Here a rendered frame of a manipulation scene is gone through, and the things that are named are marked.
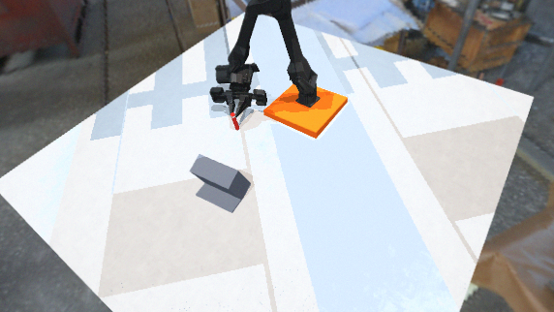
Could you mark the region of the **blue-grey sloped panel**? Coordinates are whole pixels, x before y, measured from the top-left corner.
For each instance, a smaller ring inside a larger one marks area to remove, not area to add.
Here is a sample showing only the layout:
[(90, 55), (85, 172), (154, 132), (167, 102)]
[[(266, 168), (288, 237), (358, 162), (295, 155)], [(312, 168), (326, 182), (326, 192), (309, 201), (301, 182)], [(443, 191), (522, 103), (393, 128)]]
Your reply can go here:
[(189, 170), (204, 182), (196, 196), (233, 213), (251, 182), (238, 170), (198, 155)]

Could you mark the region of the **red peg with white band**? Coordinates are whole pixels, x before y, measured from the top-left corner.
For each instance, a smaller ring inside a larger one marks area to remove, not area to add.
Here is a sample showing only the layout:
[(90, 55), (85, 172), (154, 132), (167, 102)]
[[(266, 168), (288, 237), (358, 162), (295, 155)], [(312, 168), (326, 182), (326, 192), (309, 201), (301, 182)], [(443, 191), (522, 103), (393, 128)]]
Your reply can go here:
[(233, 112), (231, 113), (231, 119), (232, 119), (232, 122), (234, 124), (235, 130), (239, 130), (239, 126), (238, 126), (237, 120), (235, 118), (235, 114)]

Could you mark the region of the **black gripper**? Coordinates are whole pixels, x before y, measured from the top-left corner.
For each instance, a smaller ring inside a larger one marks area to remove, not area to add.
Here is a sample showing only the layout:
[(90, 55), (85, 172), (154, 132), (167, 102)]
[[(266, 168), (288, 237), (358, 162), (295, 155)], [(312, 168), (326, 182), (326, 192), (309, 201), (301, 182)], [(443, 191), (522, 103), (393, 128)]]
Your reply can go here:
[(234, 99), (239, 99), (239, 103), (235, 112), (235, 118), (248, 107), (252, 106), (252, 100), (256, 100), (258, 106), (266, 106), (267, 97), (264, 89), (254, 89), (253, 93), (249, 93), (251, 86), (248, 85), (247, 92), (242, 87), (232, 87), (231, 90), (224, 91), (223, 87), (211, 87), (210, 96), (214, 103), (223, 104), (225, 101), (230, 108), (231, 113), (234, 112)]

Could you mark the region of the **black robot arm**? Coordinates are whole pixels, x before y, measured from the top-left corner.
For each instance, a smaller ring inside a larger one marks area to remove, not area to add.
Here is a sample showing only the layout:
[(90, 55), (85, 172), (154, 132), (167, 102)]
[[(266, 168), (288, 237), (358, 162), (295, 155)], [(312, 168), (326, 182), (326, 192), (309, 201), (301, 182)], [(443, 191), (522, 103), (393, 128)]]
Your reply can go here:
[(245, 9), (237, 41), (228, 57), (229, 65), (217, 65), (216, 81), (229, 83), (232, 87), (242, 87), (246, 92), (251, 85), (253, 73), (259, 72), (258, 65), (244, 64), (249, 56), (250, 39), (258, 16), (271, 14), (279, 23), (280, 30), (290, 58), (287, 72), (298, 90), (296, 102), (308, 108), (321, 98), (317, 96), (318, 74), (314, 72), (303, 56), (292, 21), (292, 0), (251, 0)]

